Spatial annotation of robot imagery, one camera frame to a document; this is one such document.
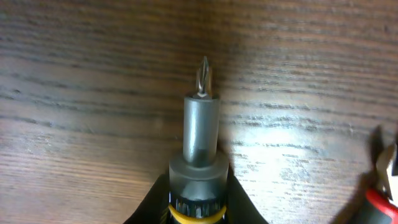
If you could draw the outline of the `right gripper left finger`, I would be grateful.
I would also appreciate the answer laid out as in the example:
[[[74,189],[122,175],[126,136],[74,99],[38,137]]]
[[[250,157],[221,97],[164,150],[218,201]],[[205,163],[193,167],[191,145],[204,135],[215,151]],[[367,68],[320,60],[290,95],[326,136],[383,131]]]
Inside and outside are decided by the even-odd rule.
[[[169,194],[169,175],[162,174],[124,224],[169,223]]]

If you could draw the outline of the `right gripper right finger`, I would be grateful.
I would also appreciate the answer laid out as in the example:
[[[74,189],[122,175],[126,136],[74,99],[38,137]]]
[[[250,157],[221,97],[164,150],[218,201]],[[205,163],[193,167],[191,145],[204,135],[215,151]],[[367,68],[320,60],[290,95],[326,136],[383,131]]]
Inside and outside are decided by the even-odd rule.
[[[231,166],[227,178],[225,220],[227,224],[268,224],[239,183]]]

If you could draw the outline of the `yellow black stubby screwdriver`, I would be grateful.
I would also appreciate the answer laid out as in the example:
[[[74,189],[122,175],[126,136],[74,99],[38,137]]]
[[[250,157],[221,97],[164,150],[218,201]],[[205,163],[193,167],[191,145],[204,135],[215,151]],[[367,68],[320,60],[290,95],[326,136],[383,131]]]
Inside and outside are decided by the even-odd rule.
[[[169,162],[171,223],[221,223],[226,210],[228,158],[218,152],[220,99],[207,58],[184,98],[182,154]]]

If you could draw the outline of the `red handled cutting pliers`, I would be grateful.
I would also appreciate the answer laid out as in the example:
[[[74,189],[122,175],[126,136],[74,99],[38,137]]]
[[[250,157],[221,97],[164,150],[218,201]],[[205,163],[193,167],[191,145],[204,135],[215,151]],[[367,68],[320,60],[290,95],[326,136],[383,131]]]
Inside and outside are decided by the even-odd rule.
[[[368,139],[372,168],[358,181],[357,192],[333,219],[344,224],[397,224],[397,133],[384,142],[377,126]]]

